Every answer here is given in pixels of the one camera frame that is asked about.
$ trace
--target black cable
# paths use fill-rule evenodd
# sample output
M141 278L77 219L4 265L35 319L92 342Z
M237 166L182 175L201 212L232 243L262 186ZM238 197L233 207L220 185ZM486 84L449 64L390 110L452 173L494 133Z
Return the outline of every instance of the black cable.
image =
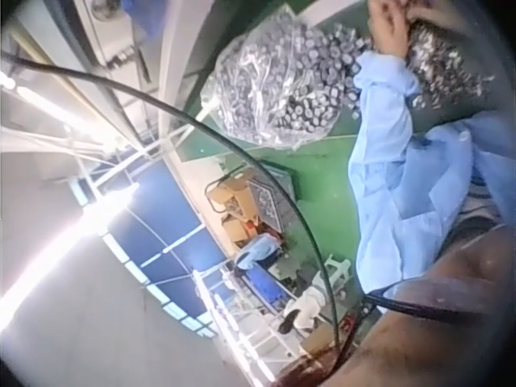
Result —
M244 159L246 162L248 162L250 165L252 165L255 169L260 171L276 188L280 193L281 196L285 198L287 203L289 203L289 206L292 208L293 212L298 217L299 221L301 222L301 225L306 231L306 234L308 236L308 240L310 241L310 244L312 245L312 248L315 252L315 258L317 260L319 269L321 270L322 274L322 281L324 282L324 287L326 288L328 299L330 301L330 307L331 307L331 320L333 325L333 331L334 331L334 340L335 340L335 348L339 348L339 319L337 317L337 306L335 304L335 296L333 294L333 291L331 289L330 284L330 278L328 276L328 272L324 266L324 259L321 256L321 252L319 251L317 242L315 241L314 234L312 234L311 229L308 226L308 223L306 222L305 218L303 217L301 211L296 206L296 203L292 200L290 195L285 191L283 186L276 180L276 178L254 157L252 157L249 153L245 152L241 147L233 143L231 140L227 139L217 131L214 131L210 127L208 127L205 123L201 123L197 121L195 118L191 117L190 115L186 114L184 111L181 111L177 109L176 107L170 106L159 99L156 99L152 97L149 94L144 93L143 91L139 91L137 89L133 89L132 87L129 87L127 85L124 85L122 83L112 81L111 79L107 79L104 77L100 77L97 75L89 74L89 73L83 73L81 71L76 71L72 69L65 69L62 67L55 66L53 64L41 64L34 62L32 60L26 60L23 58L19 58L17 56L14 56L8 52L2 51L2 58L8 62L11 62L13 64L16 64L18 66L24 67L25 69L30 69L33 71L39 71L42 73L51 73L55 75L60 75L62 77L71 77L80 79L82 81L92 82L95 84L100 84L107 86L111 89L115 89L117 91L121 91L126 94L130 94L133 97L139 98L142 101L153 105L157 107L158 109L162 109L163 111L169 113L170 115L176 116L185 123L188 123L204 133L205 135L208 135L212 139L216 140L226 148L229 148L232 152L236 153L242 159Z

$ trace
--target cardboard box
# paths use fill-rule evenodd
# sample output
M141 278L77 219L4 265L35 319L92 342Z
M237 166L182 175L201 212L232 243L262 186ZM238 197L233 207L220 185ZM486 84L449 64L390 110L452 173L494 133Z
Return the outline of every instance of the cardboard box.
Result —
M323 322L315 331L301 341L301 347L311 355L316 354L333 344L333 328Z
M258 219L258 208L248 187L248 180L254 176L254 171L246 169L242 173L219 183L208 192L207 196L213 202L226 207L228 214L247 222Z
M239 242L249 238L246 227L240 219L228 215L223 219L223 227L231 242Z

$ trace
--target fan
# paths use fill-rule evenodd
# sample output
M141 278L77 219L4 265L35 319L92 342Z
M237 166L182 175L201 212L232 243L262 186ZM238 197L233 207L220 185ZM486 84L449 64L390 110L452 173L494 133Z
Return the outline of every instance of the fan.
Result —
M93 0L91 13L99 22L111 22L123 15L120 0Z

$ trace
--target plastic bag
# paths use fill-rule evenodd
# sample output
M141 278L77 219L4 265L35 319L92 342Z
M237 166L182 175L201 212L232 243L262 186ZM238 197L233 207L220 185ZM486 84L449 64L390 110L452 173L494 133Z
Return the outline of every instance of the plastic bag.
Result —
M201 92L226 135L272 148L298 148L328 135L343 107L356 112L351 76L367 42L336 26L325 35L281 7L221 53Z

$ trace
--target white plastic stool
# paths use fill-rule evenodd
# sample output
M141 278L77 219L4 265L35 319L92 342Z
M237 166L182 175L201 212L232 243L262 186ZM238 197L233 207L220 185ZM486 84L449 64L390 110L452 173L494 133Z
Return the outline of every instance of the white plastic stool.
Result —
M337 260L333 259L333 254L330 254L327 261L324 263L324 267L328 271L330 286L334 293L341 290L352 278L350 270L352 263L350 260L343 260L342 262L338 262ZM323 276L321 275L320 271L315 274L315 278L312 280L312 285L316 285L320 289L326 288L324 286Z

